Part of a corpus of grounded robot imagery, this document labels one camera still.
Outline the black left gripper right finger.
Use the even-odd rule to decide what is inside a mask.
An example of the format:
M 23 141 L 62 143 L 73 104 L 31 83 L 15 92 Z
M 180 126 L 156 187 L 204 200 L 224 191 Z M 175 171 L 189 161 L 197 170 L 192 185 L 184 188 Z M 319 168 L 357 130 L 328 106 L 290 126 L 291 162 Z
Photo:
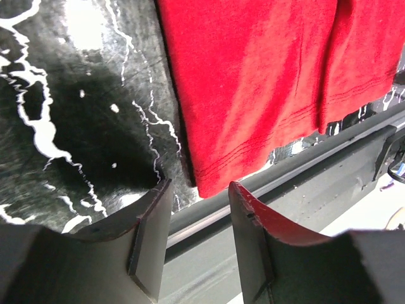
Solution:
M 245 303 L 403 303 L 404 232 L 307 229 L 232 182 L 232 227 Z

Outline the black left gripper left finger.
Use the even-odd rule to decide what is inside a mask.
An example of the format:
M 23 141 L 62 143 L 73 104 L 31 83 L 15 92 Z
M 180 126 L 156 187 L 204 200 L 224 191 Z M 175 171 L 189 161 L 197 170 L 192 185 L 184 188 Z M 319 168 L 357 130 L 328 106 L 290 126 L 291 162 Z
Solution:
M 157 303 L 172 202 L 166 179 L 74 234 L 3 224 L 1 302 Z

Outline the red t shirt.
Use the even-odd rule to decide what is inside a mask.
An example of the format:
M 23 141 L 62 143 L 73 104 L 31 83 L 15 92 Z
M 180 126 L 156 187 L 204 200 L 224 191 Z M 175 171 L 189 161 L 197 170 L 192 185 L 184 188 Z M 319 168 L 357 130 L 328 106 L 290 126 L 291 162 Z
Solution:
M 159 1 L 197 190 L 385 95 L 403 1 Z

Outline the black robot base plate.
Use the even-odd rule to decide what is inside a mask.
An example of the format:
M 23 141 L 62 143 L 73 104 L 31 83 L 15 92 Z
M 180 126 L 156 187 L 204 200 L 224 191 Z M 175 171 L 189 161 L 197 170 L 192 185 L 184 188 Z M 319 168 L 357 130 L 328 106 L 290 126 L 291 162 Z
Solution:
M 380 184 L 378 157 L 404 130 L 404 110 L 366 119 L 243 181 L 261 201 L 320 232 Z M 238 302 L 240 281 L 227 193 L 172 217 L 161 303 Z

